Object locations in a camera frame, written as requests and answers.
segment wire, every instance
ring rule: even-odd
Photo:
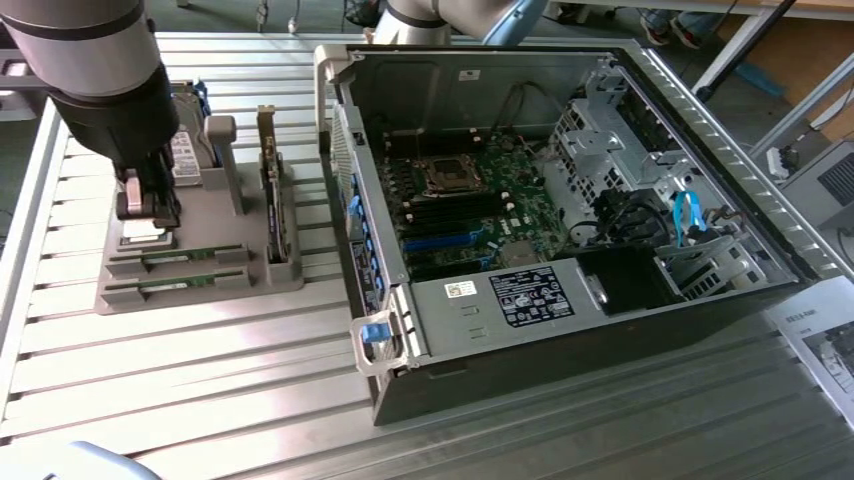
[[[725,205],[721,208],[709,208],[703,212],[703,221],[711,224],[715,224],[718,220],[733,220],[735,217],[739,218],[739,226],[745,228],[746,217],[745,212],[739,212],[738,210],[733,210],[729,205]]]
[[[344,33],[344,19],[347,18],[347,0],[342,4],[342,33]]]
[[[303,6],[302,4],[303,1],[296,0],[296,10],[294,11],[294,16],[288,20],[288,33],[291,34],[296,33],[296,29],[299,28],[299,11],[300,7]]]
[[[804,131],[804,133],[801,135],[798,135],[798,137],[793,140],[793,142],[786,145],[781,151],[789,151],[792,150],[792,147],[794,147],[798,143],[801,143],[804,141],[804,139],[810,135],[810,133],[818,133],[825,129],[825,126],[830,124],[830,122],[833,122],[837,117],[840,115],[842,115],[842,112],[845,112],[849,109],[849,101],[852,100],[852,94],[854,94],[854,78],[852,79],[852,86],[849,88],[849,93],[845,95],[845,101],[842,102],[842,105],[840,106],[840,110],[837,110],[837,113],[834,113],[830,118],[828,120],[825,120],[822,122],[821,125],[818,125],[817,127],[814,127],[812,124],[808,127],[808,129]],[[852,130],[849,133],[846,133],[845,135],[842,135],[842,139],[845,139],[852,133],[854,133],[854,130]]]
[[[495,131],[498,126],[502,125],[502,120],[507,111],[507,107],[515,95],[519,95],[519,103],[517,104],[517,109],[513,115],[510,116],[510,118],[507,119],[506,124],[513,125],[513,122],[517,120],[519,113],[522,113],[522,107],[525,106],[525,87],[534,88],[543,95],[545,98],[551,100],[551,103],[555,109],[558,110],[558,113],[563,115],[563,105],[561,104],[561,101],[554,96],[554,94],[543,88],[543,86],[539,83],[531,80],[527,80],[525,82],[517,82],[510,86],[507,95],[505,95],[505,100],[502,101],[502,106],[498,110],[498,116],[495,117],[495,122],[493,123],[491,131]]]
[[[845,249],[845,244],[842,243],[842,228],[837,228],[837,242],[840,243],[840,252],[842,253],[845,261],[849,262],[849,265],[854,265],[849,251]]]
[[[670,243],[670,229],[667,228],[667,222],[665,221],[665,217],[662,216],[661,212],[655,210],[655,208],[653,208],[653,206],[647,205],[646,203],[637,202],[637,203],[633,203],[631,205],[634,205],[638,208],[642,208],[643,210],[646,210],[653,214],[655,223],[658,223],[659,228],[667,234],[667,243]]]
[[[566,249],[567,245],[575,244],[575,241],[573,240],[573,230],[575,230],[578,227],[597,227],[598,229],[599,222],[595,222],[593,220],[582,220],[581,222],[578,222],[575,225],[570,227],[570,230],[566,234],[566,240],[563,241],[563,244],[561,244],[561,248],[558,248],[555,254],[553,255],[553,260],[558,260],[558,258],[555,257],[561,252],[563,252],[563,249]]]

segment blue pcie slot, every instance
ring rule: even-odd
[[[371,238],[371,226],[367,221],[367,215],[365,212],[365,205],[362,204],[362,195],[359,193],[359,181],[357,176],[351,177],[352,185],[352,199],[347,204],[347,214],[355,217],[357,225],[362,228],[365,235],[363,241],[358,243],[358,249],[351,245],[351,251],[354,254],[357,250],[359,255],[365,256],[365,264],[357,265],[357,274],[365,279],[366,284],[362,285],[366,301],[377,302],[377,305],[382,303],[386,293],[386,283],[383,282],[382,272],[379,268],[379,260],[377,258],[377,251],[374,250],[374,239]]]
[[[471,247],[478,242],[481,232],[483,232],[483,229],[470,233],[447,235],[445,237],[407,240],[403,242],[403,251],[413,253],[423,252],[425,250],[437,250],[439,248]]]

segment barcode sticker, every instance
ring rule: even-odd
[[[175,178],[200,175],[196,152],[192,148],[190,134],[184,130],[180,130],[172,137],[172,158],[175,159],[175,167],[172,167]]]
[[[481,70],[461,70],[458,78],[461,82],[481,80]]]
[[[182,290],[190,288],[190,284],[184,282],[170,283],[168,285],[155,285],[154,287],[140,287],[139,291],[143,293],[164,292],[167,290]]]
[[[477,295],[478,289],[475,288],[475,282],[457,282],[445,285],[445,292],[449,294],[449,298],[455,298]]]

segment metal bracket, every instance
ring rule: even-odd
[[[235,166],[235,154],[231,149],[231,144],[238,139],[238,125],[235,123],[235,117],[207,117],[204,119],[204,133],[211,144],[214,144],[214,147],[219,151],[235,215],[243,215],[246,210],[243,208],[243,196],[240,195],[240,180],[238,167]]]
[[[320,45],[315,49],[315,123],[318,133],[326,132],[326,84],[338,82],[338,75],[355,61],[346,45]]]

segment blue latch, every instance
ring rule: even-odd
[[[690,225],[697,225],[701,232],[706,231],[706,222],[703,221],[703,211],[699,206],[699,198],[697,193],[686,190],[685,192],[679,192],[677,194],[677,198],[673,205],[673,223],[677,227],[677,247],[682,246],[682,204],[685,203],[685,199],[687,198],[690,208],[691,208],[691,217],[689,220]]]
[[[355,215],[357,209],[362,207],[361,201],[359,195],[354,195],[352,200],[350,200],[350,205],[347,206],[347,212],[351,215]]]
[[[391,327],[387,323],[371,323],[362,327],[362,341],[378,343],[391,338]]]

